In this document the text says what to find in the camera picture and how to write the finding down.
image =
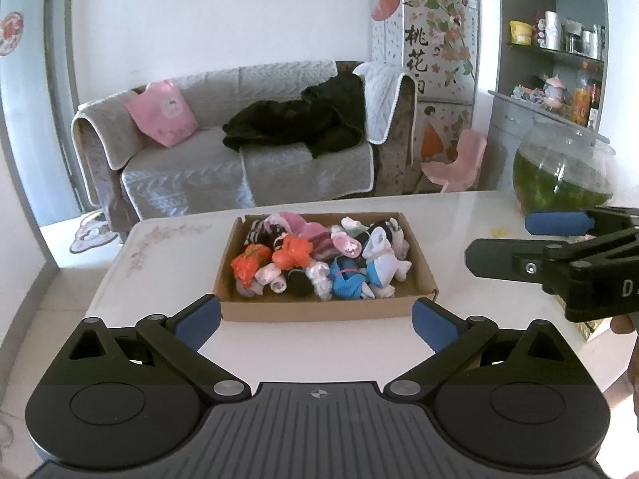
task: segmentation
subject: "jar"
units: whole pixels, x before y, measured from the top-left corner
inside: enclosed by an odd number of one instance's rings
[[[615,150],[603,137],[536,117],[512,168],[512,181],[525,214],[576,211],[612,197]]]

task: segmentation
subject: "floor mat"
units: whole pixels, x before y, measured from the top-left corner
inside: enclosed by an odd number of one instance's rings
[[[80,228],[69,247],[69,252],[79,254],[90,248],[106,245],[116,238],[117,233],[111,230],[103,212],[90,212],[80,221]]]

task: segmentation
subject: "yellow container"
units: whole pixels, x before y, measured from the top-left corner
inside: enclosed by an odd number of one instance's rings
[[[518,45],[532,44],[532,25],[523,22],[510,22],[512,42]]]

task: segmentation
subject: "ribbed gray surface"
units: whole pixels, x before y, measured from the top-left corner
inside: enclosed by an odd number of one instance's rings
[[[133,471],[81,473],[55,464],[34,479],[516,479],[452,449],[424,411],[356,384],[264,384],[254,398],[219,406],[167,458]],[[601,478],[588,467],[538,478]]]

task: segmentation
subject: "child chair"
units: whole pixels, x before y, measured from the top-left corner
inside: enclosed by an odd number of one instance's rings
[[[486,135],[472,129],[464,129],[459,134],[457,160],[450,164],[443,162],[422,163],[422,177],[442,186],[442,193],[466,191],[475,183],[484,159]],[[418,192],[420,177],[415,193]]]

